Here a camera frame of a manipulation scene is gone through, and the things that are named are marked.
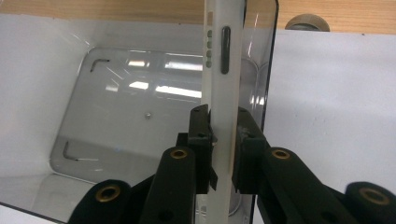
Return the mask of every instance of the white plastic bar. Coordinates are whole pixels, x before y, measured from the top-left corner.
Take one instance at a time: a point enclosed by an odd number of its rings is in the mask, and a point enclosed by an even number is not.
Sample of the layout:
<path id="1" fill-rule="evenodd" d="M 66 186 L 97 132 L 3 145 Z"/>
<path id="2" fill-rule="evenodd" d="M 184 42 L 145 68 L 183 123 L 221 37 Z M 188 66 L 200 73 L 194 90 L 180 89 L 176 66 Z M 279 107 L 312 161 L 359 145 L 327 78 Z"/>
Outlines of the white plastic bar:
<path id="1" fill-rule="evenodd" d="M 213 9 L 213 24 L 206 26 L 212 30 L 211 43 L 206 44 L 211 50 L 210 81 L 204 77 L 204 85 L 210 86 L 209 96 L 204 94 L 203 103 L 211 108 L 211 126 L 218 142 L 213 151 L 213 168 L 219 177 L 217 190 L 211 189 L 207 195 L 206 223 L 226 224 L 230 207 L 232 188 L 233 154 L 236 133 L 236 118 L 239 100 L 239 78 L 241 67 L 242 29 L 244 17 L 244 0 L 206 0 L 205 9 Z M 231 28 L 230 67 L 228 74 L 220 72 L 221 65 L 221 31 Z"/>

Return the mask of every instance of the transparent container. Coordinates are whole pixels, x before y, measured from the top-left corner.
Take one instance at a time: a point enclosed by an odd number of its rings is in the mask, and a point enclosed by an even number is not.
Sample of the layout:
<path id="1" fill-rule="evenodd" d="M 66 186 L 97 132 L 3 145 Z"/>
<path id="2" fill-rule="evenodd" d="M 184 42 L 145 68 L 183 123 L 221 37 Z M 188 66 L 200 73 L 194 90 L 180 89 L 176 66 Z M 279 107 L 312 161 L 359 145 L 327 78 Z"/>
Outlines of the transparent container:
<path id="1" fill-rule="evenodd" d="M 239 104 L 261 127 L 276 14 L 247 2 Z M 1 204 L 67 222 L 94 183 L 153 175 L 201 104 L 204 15 L 190 0 L 3 1 Z M 232 195 L 230 221 L 250 209 Z"/>

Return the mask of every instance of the wooden surface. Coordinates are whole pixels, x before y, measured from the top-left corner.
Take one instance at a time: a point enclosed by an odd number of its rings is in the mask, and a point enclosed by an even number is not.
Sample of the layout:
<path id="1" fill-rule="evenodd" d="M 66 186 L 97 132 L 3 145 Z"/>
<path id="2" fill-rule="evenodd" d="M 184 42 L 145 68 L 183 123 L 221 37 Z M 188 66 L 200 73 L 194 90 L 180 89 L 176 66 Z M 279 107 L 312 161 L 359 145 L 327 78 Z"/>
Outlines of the wooden surface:
<path id="1" fill-rule="evenodd" d="M 326 20 L 332 32 L 396 35 L 396 0 L 279 0 L 279 4 L 279 29 L 294 16 L 311 13 Z M 204 0 L 4 0 L 0 6 L 0 13 L 62 19 L 179 23 L 203 23 L 203 12 Z"/>

